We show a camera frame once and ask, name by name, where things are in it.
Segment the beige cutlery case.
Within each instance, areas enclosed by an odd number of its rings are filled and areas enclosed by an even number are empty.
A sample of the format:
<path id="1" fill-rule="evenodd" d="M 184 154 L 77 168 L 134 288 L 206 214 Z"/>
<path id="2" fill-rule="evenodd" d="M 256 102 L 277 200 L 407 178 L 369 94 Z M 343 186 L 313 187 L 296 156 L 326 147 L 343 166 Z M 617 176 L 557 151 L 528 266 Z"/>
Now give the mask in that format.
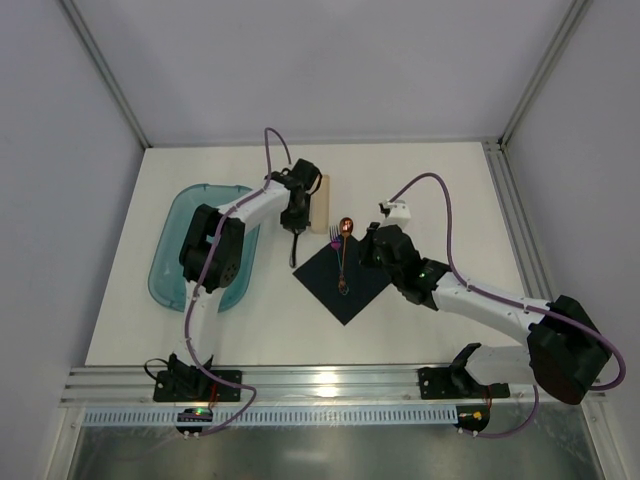
<path id="1" fill-rule="evenodd" d="M 319 182 L 319 188 L 311 196 L 310 231 L 313 234 L 326 234 L 330 217 L 331 178 L 326 175 Z"/>

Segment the copper spoon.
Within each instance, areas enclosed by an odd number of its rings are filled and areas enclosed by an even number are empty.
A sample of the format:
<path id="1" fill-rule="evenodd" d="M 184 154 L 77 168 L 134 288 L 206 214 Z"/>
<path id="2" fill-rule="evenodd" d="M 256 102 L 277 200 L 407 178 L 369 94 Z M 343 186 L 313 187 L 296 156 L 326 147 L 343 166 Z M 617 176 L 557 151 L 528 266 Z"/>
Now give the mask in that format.
<path id="1" fill-rule="evenodd" d="M 342 235 L 342 245 L 343 245 L 342 260 L 343 260 L 343 268 L 344 268 L 344 277 L 345 277 L 347 243 L 348 243 L 349 237 L 353 232 L 353 227 L 354 227 L 354 224 L 351 218 L 344 217 L 340 220 L 339 229 Z"/>

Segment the iridescent fork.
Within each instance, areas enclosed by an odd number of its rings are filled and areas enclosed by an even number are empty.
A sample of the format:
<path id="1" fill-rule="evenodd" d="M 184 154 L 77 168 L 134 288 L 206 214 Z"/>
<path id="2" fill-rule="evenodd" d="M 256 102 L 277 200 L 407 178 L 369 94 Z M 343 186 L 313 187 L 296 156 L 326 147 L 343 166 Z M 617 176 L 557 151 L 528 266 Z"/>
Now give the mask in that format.
<path id="1" fill-rule="evenodd" d="M 338 291 L 341 295 L 346 296 L 349 293 L 349 287 L 344 277 L 344 268 L 342 260 L 342 235 L 338 225 L 331 225 L 329 227 L 330 247 L 335 251 L 338 262 Z"/>

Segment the black paper napkin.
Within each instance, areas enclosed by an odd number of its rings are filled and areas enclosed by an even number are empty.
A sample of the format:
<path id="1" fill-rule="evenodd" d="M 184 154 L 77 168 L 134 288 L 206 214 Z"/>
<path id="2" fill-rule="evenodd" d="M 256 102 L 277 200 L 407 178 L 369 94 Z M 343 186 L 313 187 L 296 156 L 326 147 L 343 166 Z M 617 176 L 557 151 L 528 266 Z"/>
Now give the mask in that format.
<path id="1" fill-rule="evenodd" d="M 390 285 L 390 279 L 383 271 L 361 266 L 358 253 L 359 240 L 351 237 L 345 257 L 346 294 L 338 288 L 341 254 L 330 245 L 321 248 L 293 273 L 342 325 L 347 325 Z"/>

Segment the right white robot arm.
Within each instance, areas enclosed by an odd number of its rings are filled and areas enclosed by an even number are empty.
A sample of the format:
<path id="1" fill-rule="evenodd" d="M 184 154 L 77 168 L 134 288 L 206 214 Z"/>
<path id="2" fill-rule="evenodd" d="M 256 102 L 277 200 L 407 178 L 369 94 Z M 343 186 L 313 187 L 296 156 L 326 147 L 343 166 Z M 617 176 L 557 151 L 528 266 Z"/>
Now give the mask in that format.
<path id="1" fill-rule="evenodd" d="M 570 405 L 594 388 L 612 350 L 579 302 L 519 297 L 460 281 L 450 265 L 421 257 L 398 225 L 371 223 L 360 263 L 384 271 L 409 302 L 466 317 L 516 341 L 513 347 L 468 345 L 454 360 L 479 385 L 530 384 Z"/>

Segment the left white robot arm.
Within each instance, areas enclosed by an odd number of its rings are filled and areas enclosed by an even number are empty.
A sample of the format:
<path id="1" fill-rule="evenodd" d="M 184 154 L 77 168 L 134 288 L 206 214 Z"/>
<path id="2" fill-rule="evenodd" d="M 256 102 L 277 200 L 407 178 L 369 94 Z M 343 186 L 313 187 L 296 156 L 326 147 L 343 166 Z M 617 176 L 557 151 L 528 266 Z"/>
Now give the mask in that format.
<path id="1" fill-rule="evenodd" d="M 196 366 L 212 365 L 213 327 L 222 296 L 239 275 L 245 237 L 271 217 L 299 235 L 310 225 L 311 196 L 322 182 L 320 170 L 300 159 L 291 169 L 270 173 L 263 187 L 239 199 L 195 210 L 179 254 L 186 284 L 182 339 L 157 376 L 154 400 L 204 401 L 214 380 Z"/>

